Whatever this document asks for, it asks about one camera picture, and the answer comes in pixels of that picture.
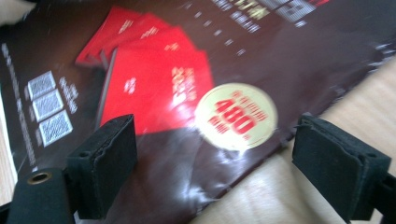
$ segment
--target round sticker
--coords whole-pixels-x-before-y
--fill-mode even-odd
[[[229,83],[216,87],[201,99],[195,121],[212,145],[244,151],[271,137],[277,113],[264,91],[248,84]]]

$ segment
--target clamp jaw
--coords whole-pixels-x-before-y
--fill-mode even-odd
[[[396,178],[391,158],[330,122],[303,115],[293,163],[346,222],[370,220],[376,208],[382,223],[396,223]]]
[[[64,170],[48,168],[20,179],[12,203],[0,208],[0,222],[75,223],[105,218],[137,162],[134,117],[102,126],[67,157]]]

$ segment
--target red card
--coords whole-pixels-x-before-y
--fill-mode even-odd
[[[113,38],[109,39],[102,46],[102,49],[100,51],[102,51],[107,56],[111,55],[111,52],[120,44],[133,40],[143,39],[151,35],[156,35],[160,30],[168,29],[170,27],[171,26],[168,23],[158,18],[157,16],[151,13],[146,13],[143,16],[139,17],[139,19],[134,22],[134,25],[131,28],[129,28],[122,34],[113,36]],[[97,58],[101,58],[100,51],[91,52],[91,54]]]
[[[161,30],[156,35],[147,38],[128,41],[120,44],[120,49],[157,49],[170,51],[195,51],[195,46],[180,27]],[[111,55],[101,53],[102,62],[110,62]]]
[[[202,51],[118,49],[113,65],[101,125],[133,113],[137,134],[192,126],[199,100],[213,88]]]
[[[140,13],[121,7],[111,8],[102,26],[78,55],[76,63],[83,65],[100,64],[99,58],[89,56],[89,53],[99,50],[111,36],[122,34],[128,30],[140,16]]]

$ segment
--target barcode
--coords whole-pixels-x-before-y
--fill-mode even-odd
[[[41,122],[39,129],[43,138],[44,147],[73,131],[72,124],[65,110]]]
[[[61,94],[58,90],[51,91],[44,96],[33,101],[33,109],[37,121],[48,118],[49,116],[60,111],[64,107]]]
[[[52,91],[55,88],[55,80],[53,79],[52,72],[48,71],[45,74],[30,80],[27,83],[27,87],[29,90],[30,99],[32,100],[48,91]]]

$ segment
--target white circular sticker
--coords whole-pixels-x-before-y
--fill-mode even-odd
[[[277,125],[276,107],[257,87],[229,83],[209,91],[195,110],[196,126],[216,147],[244,151],[264,143]]]

